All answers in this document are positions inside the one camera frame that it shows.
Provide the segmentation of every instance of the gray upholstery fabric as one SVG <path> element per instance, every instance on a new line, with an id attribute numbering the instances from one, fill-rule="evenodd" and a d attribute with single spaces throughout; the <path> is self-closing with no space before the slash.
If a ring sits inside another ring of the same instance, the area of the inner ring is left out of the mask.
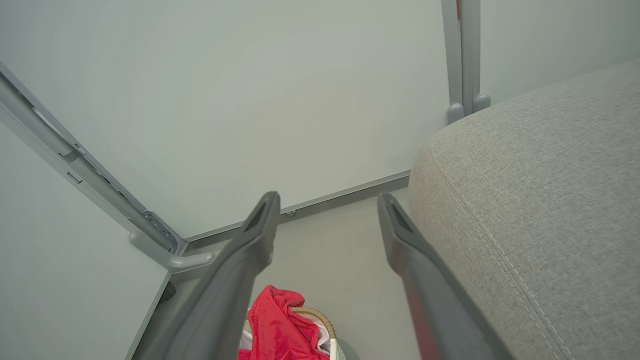
<path id="1" fill-rule="evenodd" d="M 445 128 L 410 194 L 517 359 L 640 358 L 640 60 Z"/>

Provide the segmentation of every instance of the red cloth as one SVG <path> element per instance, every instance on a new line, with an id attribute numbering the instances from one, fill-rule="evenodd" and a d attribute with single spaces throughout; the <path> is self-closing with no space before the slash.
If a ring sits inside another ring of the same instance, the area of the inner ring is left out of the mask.
<path id="1" fill-rule="evenodd" d="M 329 360 L 317 349 L 318 326 L 294 313 L 305 298 L 268 285 L 249 310 L 252 349 L 238 350 L 238 360 Z"/>

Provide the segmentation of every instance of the gray floor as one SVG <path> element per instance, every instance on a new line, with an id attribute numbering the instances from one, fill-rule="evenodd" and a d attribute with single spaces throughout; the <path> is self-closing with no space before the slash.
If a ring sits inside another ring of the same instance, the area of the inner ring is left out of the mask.
<path id="1" fill-rule="evenodd" d="M 407 208 L 406 188 L 393 194 Z M 177 294 L 157 308 L 138 352 L 175 313 L 198 275 L 195 270 L 172 277 Z M 375 197 L 278 226 L 273 262 L 256 278 L 252 302 L 269 284 L 301 293 L 307 306 L 322 311 L 349 360 L 420 358 L 402 281 L 385 258 Z"/>

